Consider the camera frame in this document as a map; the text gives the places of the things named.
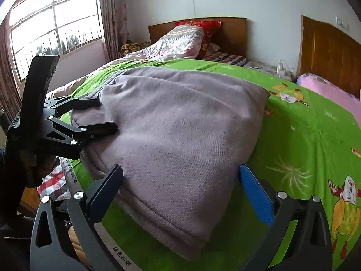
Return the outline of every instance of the wire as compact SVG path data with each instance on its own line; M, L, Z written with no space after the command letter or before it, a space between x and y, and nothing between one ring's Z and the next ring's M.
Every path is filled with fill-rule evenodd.
M290 69L289 69L289 67L288 67L287 62L286 62L286 61L284 61L283 59L281 59L279 62L281 63L281 61L283 61L283 62L286 64L288 71L292 74L291 70L290 70Z
M196 3L193 1L193 12L194 12L194 17L197 17L197 14L196 14Z

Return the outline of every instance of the blue gripper pad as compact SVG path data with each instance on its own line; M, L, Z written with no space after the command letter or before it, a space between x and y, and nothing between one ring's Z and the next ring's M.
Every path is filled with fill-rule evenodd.
M270 227L274 221L273 203L246 164L239 167L240 181L261 222Z

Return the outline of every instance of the checkered sheet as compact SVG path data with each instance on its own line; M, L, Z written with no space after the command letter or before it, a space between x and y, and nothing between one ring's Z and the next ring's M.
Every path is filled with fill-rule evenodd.
M213 55L210 55L203 60L219 62L219 63L227 63L236 66L244 66L247 62L247 58L238 55L232 55L228 53L215 52Z
M49 195L53 201L70 199L71 194L69 186L66 183L64 170L58 165L46 177L43 177L43 183L37 188L40 198Z

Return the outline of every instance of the wooden furniture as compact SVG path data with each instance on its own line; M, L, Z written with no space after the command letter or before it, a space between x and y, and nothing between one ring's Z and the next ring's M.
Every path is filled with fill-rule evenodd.
M35 217L39 204L40 198L37 189L29 189L26 187L21 197L18 211L27 217Z
M220 51L246 56L247 53L247 28L246 18L237 17L206 17L182 19L167 23L155 24L148 26L150 41L154 44L161 37L166 35L176 26L176 22L180 21L222 21L222 27L213 35L212 43L220 47Z
M359 98L361 45L331 24L302 16L297 74L319 75Z

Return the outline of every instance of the pink curtain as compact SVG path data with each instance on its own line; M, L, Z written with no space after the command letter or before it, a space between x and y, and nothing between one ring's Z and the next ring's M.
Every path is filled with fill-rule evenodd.
M119 58L119 47L127 37L127 15L124 0L99 0L104 29L105 50L109 60Z
M7 19L0 25L0 106L12 121L21 108L21 97L10 65Z

